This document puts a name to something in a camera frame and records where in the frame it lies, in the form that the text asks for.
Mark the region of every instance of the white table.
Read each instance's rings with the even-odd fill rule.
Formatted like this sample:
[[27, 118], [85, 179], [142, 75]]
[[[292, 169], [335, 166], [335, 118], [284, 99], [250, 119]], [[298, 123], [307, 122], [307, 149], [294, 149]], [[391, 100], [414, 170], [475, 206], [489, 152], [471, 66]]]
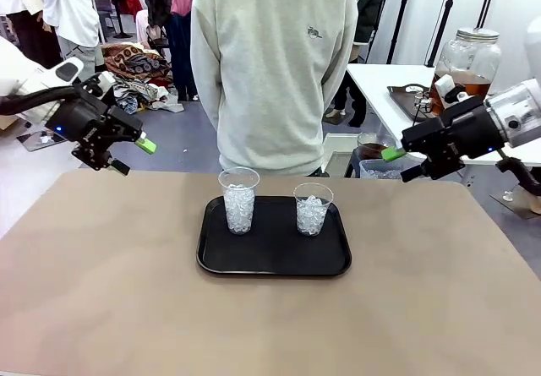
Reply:
[[[363, 92], [367, 102], [377, 114], [381, 123], [396, 140], [402, 139], [402, 131], [412, 126], [412, 119], [392, 100], [388, 86], [404, 86], [406, 84], [422, 84], [430, 87], [434, 78], [434, 69], [422, 65], [358, 65], [347, 67], [358, 88]], [[541, 139], [518, 148], [506, 146], [503, 151], [514, 156], [526, 166], [541, 166]], [[419, 159], [420, 154], [412, 154]], [[462, 158], [469, 165], [495, 165], [501, 157], [497, 152], [481, 156], [477, 159]], [[470, 180], [470, 171], [464, 172], [464, 181]]]

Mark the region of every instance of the beige tabletop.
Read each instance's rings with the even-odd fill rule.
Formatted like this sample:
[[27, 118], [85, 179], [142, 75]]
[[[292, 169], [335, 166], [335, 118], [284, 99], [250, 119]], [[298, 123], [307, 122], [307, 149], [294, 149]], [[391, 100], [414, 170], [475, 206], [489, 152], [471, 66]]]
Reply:
[[[259, 193], [291, 194], [305, 180], [265, 177]], [[0, 370], [539, 375], [538, 279], [464, 187], [325, 183], [352, 267], [285, 281], [197, 265], [216, 176], [64, 175], [0, 241]]]

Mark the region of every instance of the black tray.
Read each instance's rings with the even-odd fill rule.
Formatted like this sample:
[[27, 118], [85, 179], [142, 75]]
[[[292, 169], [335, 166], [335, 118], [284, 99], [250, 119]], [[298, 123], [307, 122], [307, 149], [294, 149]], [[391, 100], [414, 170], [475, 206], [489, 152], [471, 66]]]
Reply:
[[409, 91], [410, 87], [420, 87], [423, 91], [429, 91], [428, 87], [424, 87], [421, 84], [407, 84], [405, 86], [387, 86], [391, 99], [407, 114], [410, 119], [415, 120], [416, 123], [421, 123], [428, 120], [429, 118], [436, 117], [432, 112], [417, 112], [417, 107], [415, 106], [415, 95], [416, 93]]
[[334, 204], [321, 233], [306, 237], [297, 231], [295, 198], [256, 197], [252, 229], [239, 236], [229, 232], [219, 197], [206, 206], [197, 261], [217, 275], [333, 277], [349, 269], [352, 255]]

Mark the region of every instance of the clear plastic cup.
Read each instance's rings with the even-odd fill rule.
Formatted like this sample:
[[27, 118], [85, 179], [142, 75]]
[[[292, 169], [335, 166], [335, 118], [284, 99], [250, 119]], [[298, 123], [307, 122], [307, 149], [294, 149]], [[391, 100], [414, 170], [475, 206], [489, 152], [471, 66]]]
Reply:
[[334, 200], [332, 191], [319, 183], [305, 183], [293, 192], [297, 200], [297, 229], [309, 237], [321, 232], [327, 210]]
[[395, 147], [396, 141], [387, 134], [360, 133], [357, 137], [358, 155], [361, 161], [381, 159], [381, 151]]
[[236, 235], [252, 228], [255, 188], [260, 183], [258, 172], [247, 167], [234, 167], [220, 173], [218, 182], [226, 202], [227, 226]]

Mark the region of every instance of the shoe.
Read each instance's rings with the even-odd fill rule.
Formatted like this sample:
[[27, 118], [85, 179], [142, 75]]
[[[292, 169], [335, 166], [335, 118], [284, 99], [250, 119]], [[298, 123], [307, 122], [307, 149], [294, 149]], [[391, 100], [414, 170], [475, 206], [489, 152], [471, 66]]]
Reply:
[[331, 110], [331, 112], [329, 112], [329, 114], [327, 114], [325, 117], [327, 118], [334, 118], [336, 117], [338, 114], [341, 114], [341, 111], [340, 110]]

